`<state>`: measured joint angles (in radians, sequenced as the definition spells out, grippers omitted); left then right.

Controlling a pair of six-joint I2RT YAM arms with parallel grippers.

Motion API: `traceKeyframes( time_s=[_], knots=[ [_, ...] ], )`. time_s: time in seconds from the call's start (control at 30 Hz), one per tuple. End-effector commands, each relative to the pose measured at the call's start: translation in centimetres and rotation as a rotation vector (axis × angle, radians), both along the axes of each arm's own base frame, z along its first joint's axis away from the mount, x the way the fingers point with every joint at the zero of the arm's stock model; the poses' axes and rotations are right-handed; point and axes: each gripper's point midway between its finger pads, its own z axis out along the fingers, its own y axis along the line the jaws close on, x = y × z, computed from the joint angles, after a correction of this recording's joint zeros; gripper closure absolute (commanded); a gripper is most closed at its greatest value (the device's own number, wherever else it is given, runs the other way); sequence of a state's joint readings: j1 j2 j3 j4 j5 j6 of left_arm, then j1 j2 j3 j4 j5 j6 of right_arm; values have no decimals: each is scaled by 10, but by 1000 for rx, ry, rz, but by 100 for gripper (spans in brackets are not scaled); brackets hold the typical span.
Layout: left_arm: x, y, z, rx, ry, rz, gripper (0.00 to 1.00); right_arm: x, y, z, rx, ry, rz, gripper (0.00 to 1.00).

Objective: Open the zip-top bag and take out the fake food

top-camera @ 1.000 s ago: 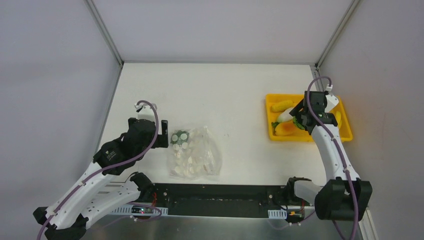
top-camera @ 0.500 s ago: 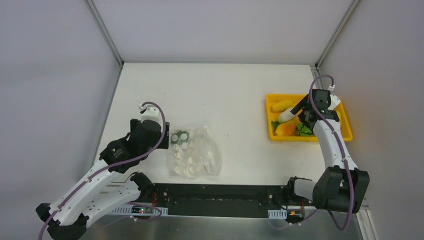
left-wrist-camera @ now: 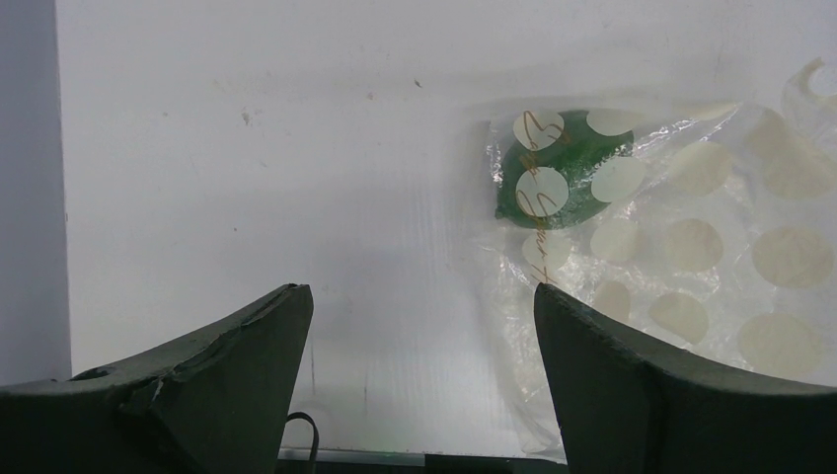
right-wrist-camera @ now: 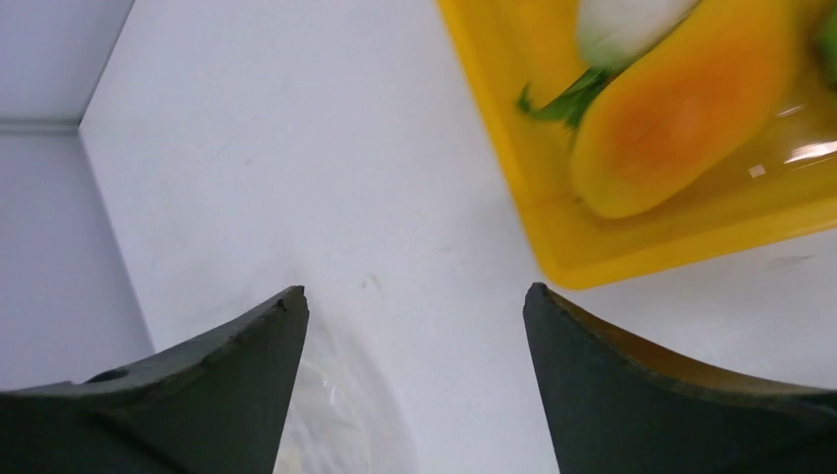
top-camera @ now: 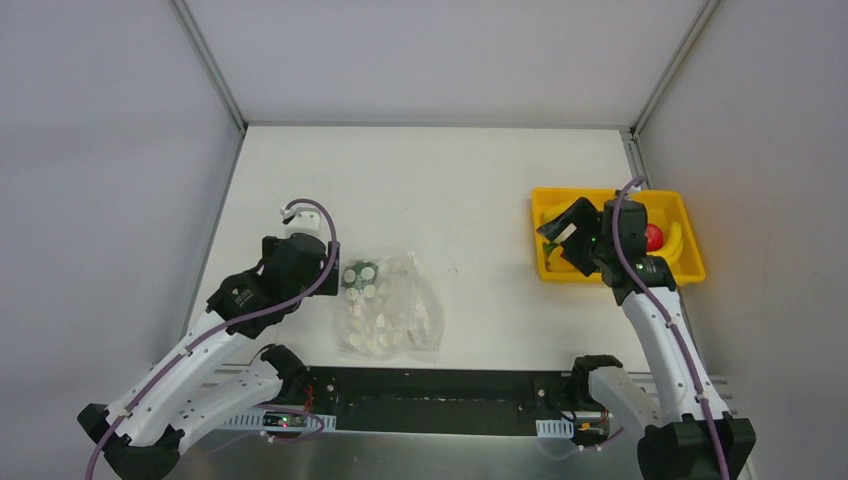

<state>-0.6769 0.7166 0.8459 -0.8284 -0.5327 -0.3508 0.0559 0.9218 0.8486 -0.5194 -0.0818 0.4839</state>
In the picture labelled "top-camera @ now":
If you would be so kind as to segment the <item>orange fake food ball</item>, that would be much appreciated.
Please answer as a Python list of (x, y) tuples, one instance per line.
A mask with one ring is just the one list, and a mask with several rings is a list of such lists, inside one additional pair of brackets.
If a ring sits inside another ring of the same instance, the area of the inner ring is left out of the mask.
[(547, 257), (546, 268), (553, 273), (574, 273), (576, 268), (564, 258), (561, 246), (554, 248)]

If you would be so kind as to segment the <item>dark green fake avocado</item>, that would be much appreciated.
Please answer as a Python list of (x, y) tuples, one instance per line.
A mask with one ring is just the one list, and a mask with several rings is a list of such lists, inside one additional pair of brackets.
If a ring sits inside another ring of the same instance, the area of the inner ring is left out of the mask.
[(352, 261), (341, 272), (341, 286), (345, 289), (364, 291), (368, 285), (373, 285), (379, 272), (379, 267), (371, 261)]

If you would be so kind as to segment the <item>yellow fake banana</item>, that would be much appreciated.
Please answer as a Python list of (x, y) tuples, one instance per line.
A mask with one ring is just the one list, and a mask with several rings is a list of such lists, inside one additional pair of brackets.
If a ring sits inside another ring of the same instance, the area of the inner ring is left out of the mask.
[(679, 222), (672, 222), (669, 226), (668, 236), (661, 248), (653, 252), (654, 256), (663, 258), (667, 264), (675, 264), (682, 255), (684, 249), (683, 228)]

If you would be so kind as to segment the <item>clear zip top bag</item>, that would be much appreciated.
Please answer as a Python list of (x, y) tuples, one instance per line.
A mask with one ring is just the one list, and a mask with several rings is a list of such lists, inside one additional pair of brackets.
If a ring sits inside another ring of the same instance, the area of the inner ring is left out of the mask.
[[(341, 272), (358, 260), (378, 265), (376, 280), (364, 291), (345, 289)], [(347, 260), (340, 270), (339, 294), (333, 333), (341, 351), (362, 358), (388, 359), (441, 349), (444, 307), (430, 275), (413, 252)]]

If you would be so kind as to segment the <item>white fake radish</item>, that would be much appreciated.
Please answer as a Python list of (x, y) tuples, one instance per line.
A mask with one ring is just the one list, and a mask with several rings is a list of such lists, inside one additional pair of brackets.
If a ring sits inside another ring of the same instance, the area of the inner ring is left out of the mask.
[(561, 244), (565, 242), (569, 236), (571, 236), (576, 231), (576, 226), (571, 224), (568, 225), (554, 240), (555, 243)]

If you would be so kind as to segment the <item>yellow fake corn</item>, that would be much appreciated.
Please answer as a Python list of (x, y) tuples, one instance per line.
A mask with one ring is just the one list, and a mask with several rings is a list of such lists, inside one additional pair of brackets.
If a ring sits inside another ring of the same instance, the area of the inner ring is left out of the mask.
[(558, 216), (564, 213), (569, 208), (569, 204), (561, 203), (557, 205), (549, 206), (544, 209), (541, 213), (541, 222), (548, 223), (555, 220)]

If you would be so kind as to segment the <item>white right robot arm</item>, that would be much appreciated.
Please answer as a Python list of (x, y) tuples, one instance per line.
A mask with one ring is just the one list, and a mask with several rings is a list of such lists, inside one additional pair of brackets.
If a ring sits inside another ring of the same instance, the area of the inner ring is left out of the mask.
[(648, 212), (620, 193), (597, 208), (579, 197), (544, 213), (545, 252), (584, 276), (598, 273), (637, 334), (656, 388), (650, 397), (614, 360), (587, 358), (567, 384), (583, 410), (605, 407), (637, 442), (645, 479), (737, 479), (756, 443), (751, 421), (720, 397), (685, 325), (665, 258), (648, 249)]

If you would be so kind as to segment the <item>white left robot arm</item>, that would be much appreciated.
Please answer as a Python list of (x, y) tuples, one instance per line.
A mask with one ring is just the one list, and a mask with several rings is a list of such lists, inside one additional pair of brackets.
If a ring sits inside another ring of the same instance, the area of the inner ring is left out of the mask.
[(225, 277), (194, 327), (135, 386), (108, 403), (90, 403), (77, 421), (95, 449), (84, 476), (104, 459), (121, 479), (162, 479), (198, 440), (236, 414), (276, 399), (297, 402), (306, 367), (271, 344), (236, 377), (203, 390), (205, 379), (243, 346), (294, 313), (311, 296), (339, 291), (341, 245), (306, 232), (267, 236), (251, 268)]

